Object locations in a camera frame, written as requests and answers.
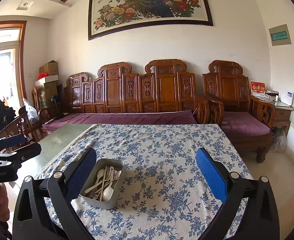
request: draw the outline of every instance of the wooden side table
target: wooden side table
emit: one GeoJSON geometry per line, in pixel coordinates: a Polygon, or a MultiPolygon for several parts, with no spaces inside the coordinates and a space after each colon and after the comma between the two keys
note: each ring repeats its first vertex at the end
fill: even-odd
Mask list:
{"type": "Polygon", "coordinates": [[[272,100],[269,100],[267,98],[263,97],[256,97],[264,102],[268,102],[275,105],[276,108],[276,115],[274,122],[271,125],[271,128],[277,127],[277,128],[284,128],[285,134],[287,136],[288,130],[290,127],[290,113],[294,110],[292,106],[288,106],[284,104],[283,102],[275,102],[272,100]]]}

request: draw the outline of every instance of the wooden door frame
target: wooden door frame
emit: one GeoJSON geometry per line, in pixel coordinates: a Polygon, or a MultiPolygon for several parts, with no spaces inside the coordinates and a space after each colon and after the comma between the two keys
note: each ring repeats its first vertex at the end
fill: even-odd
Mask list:
{"type": "Polygon", "coordinates": [[[27,98],[26,87],[25,87],[25,78],[24,78],[24,40],[26,32],[27,21],[0,21],[0,30],[1,29],[10,29],[10,28],[19,28],[19,64],[18,64],[18,73],[19,73],[19,92],[23,98],[27,98]]]}

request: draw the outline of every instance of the table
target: table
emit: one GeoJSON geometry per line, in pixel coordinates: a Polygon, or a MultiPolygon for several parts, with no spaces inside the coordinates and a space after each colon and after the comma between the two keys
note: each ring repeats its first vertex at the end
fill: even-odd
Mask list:
{"type": "Polygon", "coordinates": [[[267,99],[265,97],[256,97],[261,101],[271,103],[276,108],[276,114],[274,122],[271,124],[271,127],[277,127],[277,128],[284,128],[285,134],[287,136],[288,130],[290,127],[290,113],[294,110],[292,106],[286,105],[283,102],[276,102],[270,99],[267,99]]]}
{"type": "Polygon", "coordinates": [[[16,184],[20,187],[26,176],[34,177],[52,158],[90,126],[90,124],[67,123],[40,140],[38,143],[42,148],[41,154],[22,163],[22,167],[17,172],[16,184]]]}
{"type": "MultiPolygon", "coordinates": [[[[197,240],[222,204],[211,193],[196,164],[195,155],[201,147],[228,171],[252,178],[216,124],[94,124],[35,178],[48,178],[56,171],[64,171],[88,147],[95,149],[97,159],[120,159],[126,166],[117,207],[97,208],[81,197],[71,202],[96,240],[197,240]]],[[[50,199],[45,202],[50,217],[59,224],[50,199]]],[[[245,207],[246,201],[242,200],[227,237],[235,233],[245,207]]]]}

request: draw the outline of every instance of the metal screw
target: metal screw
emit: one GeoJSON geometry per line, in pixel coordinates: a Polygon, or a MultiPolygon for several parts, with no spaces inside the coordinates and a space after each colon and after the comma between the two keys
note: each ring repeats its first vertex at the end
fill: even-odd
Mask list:
{"type": "Polygon", "coordinates": [[[61,171],[57,171],[57,172],[53,175],[53,177],[54,177],[55,179],[59,179],[61,176],[62,176],[62,172],[61,172],[61,171]]]}
{"type": "Polygon", "coordinates": [[[239,174],[237,172],[232,172],[230,173],[230,176],[233,178],[233,179],[238,179],[239,178],[239,174]]]}
{"type": "Polygon", "coordinates": [[[31,176],[25,177],[25,182],[29,182],[29,181],[31,181],[31,176]]]}
{"type": "Polygon", "coordinates": [[[265,183],[267,183],[268,182],[268,178],[265,177],[265,176],[262,176],[262,181],[265,182],[265,183]]]}

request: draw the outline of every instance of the white wall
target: white wall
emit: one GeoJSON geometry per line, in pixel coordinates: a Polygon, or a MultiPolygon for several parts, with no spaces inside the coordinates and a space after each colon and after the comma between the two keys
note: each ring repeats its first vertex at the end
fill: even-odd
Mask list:
{"type": "MultiPolygon", "coordinates": [[[[294,92],[294,5],[291,0],[257,0],[264,20],[271,57],[271,87],[294,92]],[[271,46],[268,29],[287,24],[292,44],[271,46]]],[[[294,152],[294,129],[288,133],[288,146],[294,152]]]]}
{"type": "Polygon", "coordinates": [[[89,72],[120,61],[133,72],[144,74],[154,59],[178,58],[196,73],[198,90],[201,74],[215,59],[240,63],[244,75],[270,85],[270,55],[263,20],[255,0],[208,0],[214,27],[200,25],[158,25],[109,34],[88,41],[89,0],[50,20],[49,59],[59,62],[60,81],[69,75],[89,72]]]}
{"type": "Polygon", "coordinates": [[[49,20],[29,16],[0,16],[0,21],[27,21],[24,41],[24,78],[27,100],[32,105],[31,91],[39,75],[39,67],[48,62],[49,20]]]}

